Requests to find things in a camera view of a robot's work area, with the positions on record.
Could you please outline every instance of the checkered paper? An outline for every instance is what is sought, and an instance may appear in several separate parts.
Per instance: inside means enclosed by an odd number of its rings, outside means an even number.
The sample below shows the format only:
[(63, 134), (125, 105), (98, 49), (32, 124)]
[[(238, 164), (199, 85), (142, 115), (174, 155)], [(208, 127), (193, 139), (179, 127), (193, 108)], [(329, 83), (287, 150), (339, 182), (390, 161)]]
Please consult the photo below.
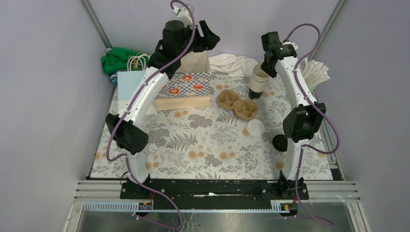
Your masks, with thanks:
[[(184, 76), (192, 76), (192, 80), (184, 81)], [(197, 73), (175, 73), (171, 80), (164, 86), (155, 99), (167, 99), (167, 98), (187, 98), (198, 96), (210, 96), (209, 90), (210, 72), (197, 72)], [(202, 89), (193, 89), (192, 86), (200, 84), (203, 85)], [(169, 90), (177, 88), (178, 94), (171, 94)]]

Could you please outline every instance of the table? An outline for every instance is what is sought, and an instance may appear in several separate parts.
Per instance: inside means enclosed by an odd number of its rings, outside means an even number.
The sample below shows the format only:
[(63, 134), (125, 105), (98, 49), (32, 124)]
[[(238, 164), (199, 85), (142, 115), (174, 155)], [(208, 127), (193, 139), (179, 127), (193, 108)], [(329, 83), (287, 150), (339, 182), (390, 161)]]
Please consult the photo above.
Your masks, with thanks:
[[(143, 152), (148, 159), (146, 167), (151, 178), (278, 179), (286, 152), (276, 151), (272, 139), (283, 133), (282, 121), (291, 110), (282, 80), (272, 78), (262, 97), (254, 101), (260, 108), (256, 118), (265, 128), (261, 136), (250, 135), (246, 131), (246, 121), (216, 103), (216, 97), (224, 89), (232, 89), (241, 98), (248, 98), (248, 82), (248, 78), (216, 73), (210, 81), (209, 107), (162, 111), (157, 116), (146, 116), (141, 129), (149, 134)], [(117, 93), (110, 112), (117, 112)], [(120, 178), (127, 171), (124, 159), (111, 163), (106, 160), (109, 137), (105, 126), (91, 178)], [(310, 144), (324, 149), (319, 132)], [(120, 153), (121, 149), (114, 142), (110, 156)], [(308, 180), (332, 179), (326, 156), (310, 149), (305, 152), (303, 172)]]

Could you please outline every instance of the purple cable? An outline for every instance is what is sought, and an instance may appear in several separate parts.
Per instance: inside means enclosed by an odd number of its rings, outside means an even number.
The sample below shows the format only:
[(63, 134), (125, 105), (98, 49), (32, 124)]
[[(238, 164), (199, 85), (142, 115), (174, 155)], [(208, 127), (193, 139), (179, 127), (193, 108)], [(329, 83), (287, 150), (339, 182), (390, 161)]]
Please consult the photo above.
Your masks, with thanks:
[[(185, 47), (185, 49), (181, 52), (181, 54), (179, 54), (175, 59), (171, 60), (169, 63), (167, 63), (166, 65), (164, 65), (164, 66), (161, 67), (160, 69), (156, 70), (151, 76), (149, 76), (149, 77), (146, 79), (146, 82), (145, 82), (145, 83), (146, 83), (147, 85), (148, 85), (149, 81), (150, 81), (152, 78), (154, 78), (155, 75), (159, 74), (159, 73), (162, 72), (164, 69), (168, 68), (171, 64), (175, 63), (177, 60), (181, 59), (181, 58), (186, 54), (186, 52), (188, 51), (188, 49), (191, 47), (192, 42), (193, 42), (193, 39), (194, 39), (194, 36), (195, 36), (196, 25), (195, 25), (195, 19), (194, 19), (194, 17), (193, 17), (192, 11), (190, 10), (190, 8), (188, 7), (187, 4), (185, 4), (185, 3), (183, 3), (182, 1), (179, 1), (179, 0), (171, 0), (171, 3), (170, 3), (170, 4), (171, 4), (171, 8), (172, 8), (172, 9), (174, 9), (174, 6), (173, 6), (173, 3), (174, 3), (174, 2), (177, 2), (177, 3), (181, 4), (182, 6), (184, 6), (184, 7), (187, 9), (188, 13), (190, 14), (190, 16), (191, 16), (191, 18), (192, 18), (192, 34), (191, 34), (191, 38), (190, 38), (190, 40), (189, 40), (189, 42), (188, 42), (188, 45), (187, 45), (187, 46)], [(168, 228), (168, 229), (171, 229), (171, 230), (179, 230), (179, 229), (182, 228), (183, 218), (182, 218), (181, 211), (178, 209), (177, 205), (171, 200), (171, 198), (169, 198), (169, 197), (168, 197), (167, 195), (165, 195), (164, 193), (159, 192), (159, 191), (157, 191), (157, 190), (155, 190), (155, 189), (152, 189), (152, 188), (150, 188), (150, 187), (147, 187), (147, 186), (143, 185), (141, 182), (139, 182), (139, 181), (137, 180), (137, 178), (135, 178), (135, 176), (134, 176), (133, 173), (131, 172), (131, 167), (130, 167), (129, 160), (128, 160), (128, 157), (127, 157), (126, 154), (120, 154), (120, 155), (116, 156), (115, 158), (112, 158), (112, 159), (110, 158), (110, 147), (111, 147), (111, 143), (112, 143), (112, 141), (113, 141), (113, 139), (114, 139), (114, 135), (115, 135), (115, 133), (116, 133), (116, 131), (117, 131), (119, 125), (120, 125), (121, 122), (124, 120), (124, 118), (125, 118), (125, 116), (127, 115), (128, 111), (131, 109), (132, 105), (134, 104), (135, 100), (138, 98), (138, 96), (140, 95), (140, 93), (142, 92), (142, 90), (144, 89), (144, 87), (145, 87), (145, 85), (142, 85), (142, 86), (138, 89), (137, 93), (136, 93), (136, 94), (134, 95), (134, 97), (132, 98), (132, 100), (131, 100), (131, 102), (130, 102), (130, 105), (127, 107), (127, 110), (124, 112), (124, 115), (119, 119), (119, 121), (118, 121), (117, 124), (115, 125), (115, 127), (114, 127), (114, 129), (113, 129), (113, 131), (112, 131), (112, 133), (111, 133), (110, 139), (108, 140), (107, 151), (106, 151), (106, 158), (107, 158), (107, 160), (108, 160), (109, 162), (113, 162), (113, 161), (119, 159), (120, 157), (125, 156), (125, 161), (126, 161), (126, 163), (127, 163), (128, 173), (130, 174), (131, 179), (133, 179), (133, 181), (134, 181), (135, 183), (139, 184), (139, 185), (142, 186), (143, 188), (148, 189), (148, 190), (150, 190), (150, 191), (152, 191), (152, 192), (155, 192), (155, 193), (157, 193), (157, 194), (159, 194), (159, 195), (165, 197), (165, 198), (175, 207), (176, 211), (178, 212), (178, 216), (179, 216), (179, 226), (178, 226), (178, 227), (167, 226), (167, 225), (161, 224), (161, 223), (159, 223), (159, 222), (157, 222), (157, 221), (154, 221), (154, 220), (151, 220), (151, 219), (148, 219), (148, 218), (144, 218), (144, 217), (140, 217), (141, 219), (146, 220), (146, 221), (149, 221), (149, 222), (152, 222), (152, 223), (155, 223), (155, 224), (157, 224), (157, 225), (159, 225), (159, 226), (163, 226), (163, 227)]]
[(316, 31), (317, 31), (317, 33), (318, 33), (318, 40), (316, 41), (315, 46), (313, 47), (313, 49), (312, 49), (310, 52), (306, 53), (304, 56), (302, 56), (302, 57), (296, 62), (296, 65), (295, 65), (294, 70), (293, 70), (294, 77), (295, 77), (295, 81), (296, 81), (297, 86), (299, 87), (300, 91), (302, 92), (303, 96), (305, 97), (306, 101), (309, 102), (309, 104), (310, 104), (321, 116), (323, 116), (324, 119), (325, 119), (325, 120), (329, 123), (329, 125), (332, 127), (332, 129), (333, 129), (333, 131), (335, 132), (335, 135), (336, 135), (337, 143), (336, 143), (336, 147), (335, 147), (332, 151), (321, 151), (321, 150), (319, 150), (319, 149), (317, 149), (317, 148), (315, 148), (315, 147), (313, 147), (313, 146), (311, 146), (311, 145), (309, 145), (309, 144), (302, 145), (302, 147), (301, 147), (301, 149), (300, 149), (299, 163), (298, 163), (297, 170), (296, 170), (295, 192), (296, 192), (296, 197), (297, 197), (297, 200), (299, 201), (300, 206), (306, 211), (306, 213), (307, 213), (311, 218), (313, 218), (314, 220), (320, 222), (321, 224), (323, 224), (323, 225), (325, 225), (325, 226), (334, 227), (334, 226), (335, 226), (335, 223), (332, 222), (331, 220), (326, 219), (326, 218), (324, 218), (324, 217), (314, 216), (314, 215), (312, 215), (308, 210), (306, 210), (306, 209), (305, 209), (305, 206), (304, 206), (303, 203), (300, 201), (299, 192), (297, 191), (297, 189), (298, 189), (298, 185), (297, 185), (298, 182), (297, 182), (297, 180), (299, 179), (300, 167), (302, 167), (303, 147), (305, 147), (305, 146), (306, 146), (306, 147), (310, 147), (310, 148), (312, 148), (313, 150), (315, 150), (315, 151), (317, 151), (317, 152), (320, 152), (320, 153), (323, 153), (323, 154), (326, 154), (326, 155), (335, 153), (335, 152), (339, 149), (339, 147), (340, 147), (340, 136), (339, 136), (338, 131), (336, 130), (336, 127), (334, 126), (334, 124), (332, 123), (332, 121), (330, 121), (330, 119), (329, 119), (322, 111), (320, 111), (320, 110), (318, 109), (318, 107), (315, 106), (315, 104), (309, 99), (307, 93), (306, 93), (305, 90), (302, 88), (302, 85), (300, 84), (299, 79), (298, 79), (298, 77), (297, 77), (297, 70), (296, 70), (296, 69), (297, 69), (297, 67), (299, 66), (300, 62), (302, 62), (302, 60), (303, 60), (304, 58), (310, 56), (310, 55), (313, 53), (313, 51), (315, 51), (315, 50), (318, 48), (318, 46), (319, 46), (319, 42), (320, 42), (320, 39), (321, 39), (321, 37), (322, 37), (319, 28), (318, 28), (317, 26), (313, 25), (313, 24), (310, 24), (310, 23), (301, 24), (301, 25), (295, 27), (295, 28), (291, 31), (291, 33), (289, 33), (289, 35), (286, 37), (285, 40), (288, 40), (289, 37), (294, 33), (294, 31), (295, 31), (296, 29), (298, 29), (299, 27), (302, 27), (302, 26), (310, 26), (310, 27), (313, 27), (314, 29), (316, 29)]

